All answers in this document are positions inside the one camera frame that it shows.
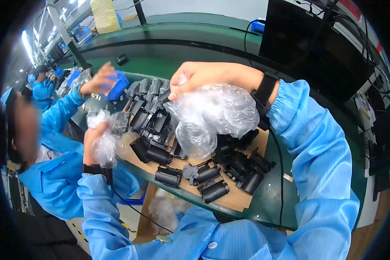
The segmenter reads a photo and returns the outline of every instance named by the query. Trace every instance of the ceiling light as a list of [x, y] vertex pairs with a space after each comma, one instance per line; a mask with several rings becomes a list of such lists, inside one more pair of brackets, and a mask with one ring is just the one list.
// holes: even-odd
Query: ceiling light
[[35, 63], [33, 62], [33, 57], [32, 57], [32, 48], [27, 40], [27, 34], [26, 34], [25, 30], [23, 30], [23, 32], [21, 33], [21, 41], [23, 42], [23, 45], [26, 49], [27, 55], [29, 56], [31, 63], [33, 65], [35, 65]]

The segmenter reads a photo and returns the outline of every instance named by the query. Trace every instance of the green workbench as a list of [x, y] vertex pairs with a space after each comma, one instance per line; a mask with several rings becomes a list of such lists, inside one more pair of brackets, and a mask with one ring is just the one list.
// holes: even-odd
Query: green workbench
[[[200, 48], [194, 42], [193, 46], [186, 46], [179, 43], [158, 43], [157, 41], [164, 39], [185, 39], [189, 41], [204, 41], [215, 45], [222, 45], [232, 51], [231, 54], [218, 52], [216, 50]], [[100, 35], [96, 39], [92, 39], [87, 44], [80, 48], [87, 62], [93, 65], [93, 69], [97, 70], [105, 62], [111, 61], [116, 70], [125, 71], [130, 82], [141, 80], [147, 77], [158, 77], [170, 79], [173, 73], [178, 69], [182, 62], [187, 60], [194, 61], [222, 61], [222, 62], [238, 62], [248, 65], [248, 60], [235, 56], [238, 50], [244, 51], [244, 32], [235, 30], [229, 27], [221, 27], [210, 24], [154, 24], [144, 27], [133, 27], [123, 29], [122, 31], [113, 32], [111, 34]], [[261, 38], [258, 35], [247, 35], [247, 49], [250, 53], [257, 54], [260, 48]], [[115, 63], [116, 57], [126, 53], [129, 61], [118, 66]], [[61, 68], [72, 67], [72, 57], [67, 57], [63, 60]], [[261, 70], [267, 70], [265, 65], [255, 66]], [[282, 76], [286, 81], [294, 79], [288, 76]], [[364, 147], [364, 140], [358, 135], [357, 124], [350, 119], [349, 115], [341, 111], [337, 104], [333, 104], [317, 91], [311, 89], [310, 95], [323, 107], [329, 109], [335, 120], [343, 128], [346, 139], [351, 149], [352, 155], [352, 178], [351, 187], [356, 196], [360, 199], [361, 213], [366, 192], [367, 179], [364, 177], [364, 154], [361, 148]], [[108, 101], [97, 101], [95, 99], [86, 102], [85, 109], [88, 108], [107, 108], [111, 112], [121, 111], [125, 106], [125, 101], [119, 101], [116, 105]], [[83, 112], [78, 112], [73, 117], [83, 130], [86, 130], [86, 119]], [[291, 165], [294, 157], [291, 156], [282, 141], [281, 144], [284, 173], [291, 175]], [[186, 190], [175, 189], [154, 180], [154, 175], [150, 174], [135, 165], [124, 162], [124, 164], [136, 174], [139, 174], [146, 180], [156, 184], [164, 190], [191, 202], [194, 205], [201, 206], [215, 213], [222, 214], [234, 219], [251, 219], [257, 220], [266, 226], [279, 225], [280, 213], [280, 162], [277, 149], [272, 138], [269, 138], [265, 157], [269, 161], [275, 161], [276, 167], [265, 175], [264, 180], [253, 196], [249, 209], [243, 212], [234, 211], [217, 205], [215, 203], [204, 204], [201, 197], [194, 195]], [[296, 230], [296, 214], [295, 205], [299, 202], [296, 186], [290, 181], [284, 179], [284, 207], [282, 215], [282, 226], [289, 230]]]

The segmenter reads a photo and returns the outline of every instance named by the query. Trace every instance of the elastic cuff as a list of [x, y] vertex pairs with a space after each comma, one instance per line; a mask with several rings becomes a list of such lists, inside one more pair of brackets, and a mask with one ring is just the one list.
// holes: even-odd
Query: elastic cuff
[[267, 112], [271, 126], [277, 133], [283, 132], [296, 114], [303, 92], [303, 82], [301, 81], [304, 80], [293, 83], [280, 80], [276, 100], [271, 105], [270, 111]]

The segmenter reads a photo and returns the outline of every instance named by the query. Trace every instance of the black hair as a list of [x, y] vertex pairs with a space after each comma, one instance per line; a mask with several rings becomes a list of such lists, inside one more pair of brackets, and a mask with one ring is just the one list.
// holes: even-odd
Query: black hair
[[39, 74], [48, 72], [49, 69], [46, 65], [39, 65], [36, 70], [33, 72], [33, 75], [35, 76], [35, 80], [38, 79]]

